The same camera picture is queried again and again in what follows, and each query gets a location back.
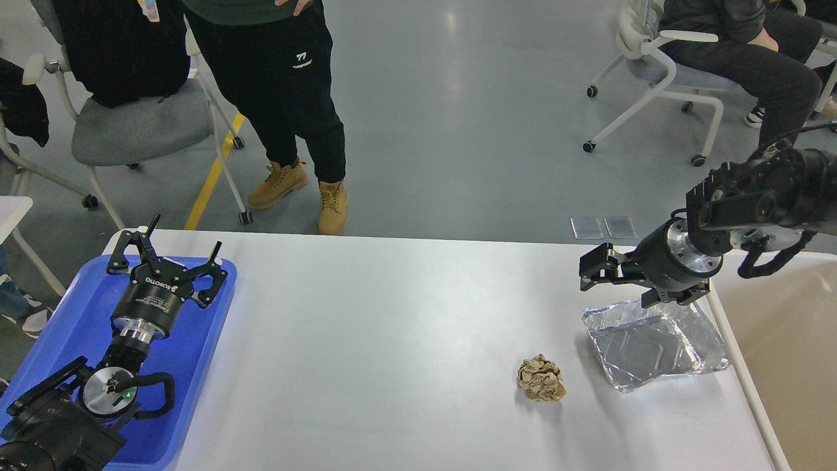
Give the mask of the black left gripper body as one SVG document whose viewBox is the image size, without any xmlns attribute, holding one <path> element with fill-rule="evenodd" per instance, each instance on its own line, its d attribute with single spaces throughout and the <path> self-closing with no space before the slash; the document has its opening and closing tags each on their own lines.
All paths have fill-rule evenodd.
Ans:
<svg viewBox="0 0 837 471">
<path fill-rule="evenodd" d="M 158 268 L 147 262 L 131 269 L 128 288 L 111 314 L 114 331 L 138 327 L 153 340 L 170 336 L 186 299 L 194 294 L 196 277 L 189 277 L 188 268 L 176 260 L 158 262 Z"/>
</svg>

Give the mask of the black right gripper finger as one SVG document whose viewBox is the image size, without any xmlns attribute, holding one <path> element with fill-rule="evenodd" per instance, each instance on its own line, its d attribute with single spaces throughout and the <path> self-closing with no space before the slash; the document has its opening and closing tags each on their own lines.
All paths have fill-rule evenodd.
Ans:
<svg viewBox="0 0 837 471">
<path fill-rule="evenodd" d="M 676 302 L 687 306 L 709 293 L 709 281 L 703 280 L 682 291 L 666 291 L 662 287 L 652 287 L 641 295 L 641 307 L 650 308 L 661 302 Z"/>
<path fill-rule="evenodd" d="M 639 283 L 639 269 L 630 258 L 612 243 L 598 245 L 578 259 L 579 289 L 589 291 L 599 284 L 625 285 Z"/>
</svg>

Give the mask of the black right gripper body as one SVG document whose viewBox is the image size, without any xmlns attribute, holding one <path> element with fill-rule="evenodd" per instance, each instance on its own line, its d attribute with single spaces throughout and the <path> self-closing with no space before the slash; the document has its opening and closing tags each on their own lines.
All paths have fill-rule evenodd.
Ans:
<svg viewBox="0 0 837 471">
<path fill-rule="evenodd" d="M 670 218 L 628 253 L 628 274 L 658 295 L 703 295 L 708 280 L 723 266 L 722 256 L 701 253 L 692 243 L 685 218 Z"/>
</svg>

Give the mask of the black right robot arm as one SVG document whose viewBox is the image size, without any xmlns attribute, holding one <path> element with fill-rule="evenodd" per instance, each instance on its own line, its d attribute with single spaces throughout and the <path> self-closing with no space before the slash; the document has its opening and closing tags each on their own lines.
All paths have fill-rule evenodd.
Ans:
<svg viewBox="0 0 837 471">
<path fill-rule="evenodd" d="M 604 243 L 580 258 L 580 289 L 646 287 L 641 305 L 691 304 L 709 293 L 723 257 L 745 251 L 738 275 L 766 277 L 783 268 L 817 234 L 836 233 L 833 153 L 795 149 L 787 132 L 743 163 L 723 163 L 688 191 L 685 206 L 621 254 Z"/>
</svg>

